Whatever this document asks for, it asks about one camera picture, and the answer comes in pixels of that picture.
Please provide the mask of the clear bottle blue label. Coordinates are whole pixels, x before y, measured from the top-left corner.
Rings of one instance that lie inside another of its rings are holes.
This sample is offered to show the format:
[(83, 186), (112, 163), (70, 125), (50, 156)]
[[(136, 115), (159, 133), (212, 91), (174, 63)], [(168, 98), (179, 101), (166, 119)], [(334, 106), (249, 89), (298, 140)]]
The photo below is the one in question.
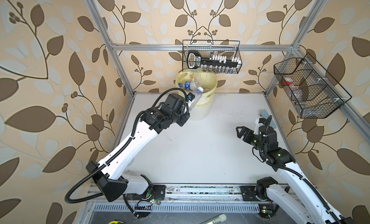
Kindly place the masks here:
[(178, 86), (184, 90), (195, 90), (196, 88), (200, 87), (201, 84), (197, 81), (186, 81), (184, 83), (178, 83)]

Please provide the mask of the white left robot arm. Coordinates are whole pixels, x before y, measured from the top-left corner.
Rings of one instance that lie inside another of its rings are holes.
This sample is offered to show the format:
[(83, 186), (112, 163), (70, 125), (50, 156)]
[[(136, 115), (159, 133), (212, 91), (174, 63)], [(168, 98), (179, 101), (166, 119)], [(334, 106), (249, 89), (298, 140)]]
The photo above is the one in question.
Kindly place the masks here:
[[(150, 180), (144, 176), (124, 175), (129, 163), (141, 149), (161, 131), (176, 123), (183, 126), (190, 117), (189, 105), (195, 98), (193, 93), (183, 89), (172, 88), (165, 93), (168, 97), (164, 102), (156, 100), (150, 108), (141, 111), (136, 116), (131, 133), (106, 157), (99, 162), (91, 161), (87, 165), (89, 174), (77, 182), (65, 195), (65, 202), (75, 204), (104, 196), (108, 202), (115, 201), (124, 194), (145, 195), (150, 186)], [(84, 198), (73, 199), (71, 195), (85, 182), (92, 179), (100, 193)]]

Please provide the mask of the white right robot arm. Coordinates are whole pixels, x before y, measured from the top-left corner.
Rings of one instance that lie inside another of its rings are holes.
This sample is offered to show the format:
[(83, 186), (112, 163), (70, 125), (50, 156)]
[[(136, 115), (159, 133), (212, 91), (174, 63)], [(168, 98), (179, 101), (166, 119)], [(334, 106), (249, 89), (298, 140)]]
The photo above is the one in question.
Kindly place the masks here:
[(253, 130), (236, 128), (237, 137), (258, 151), (258, 159), (277, 172), (295, 192), (297, 201), (272, 177), (256, 182), (255, 197), (272, 201), (282, 208), (297, 224), (353, 224), (351, 217), (344, 217), (316, 189), (304, 175), (294, 157), (277, 142), (276, 131), (266, 125)]

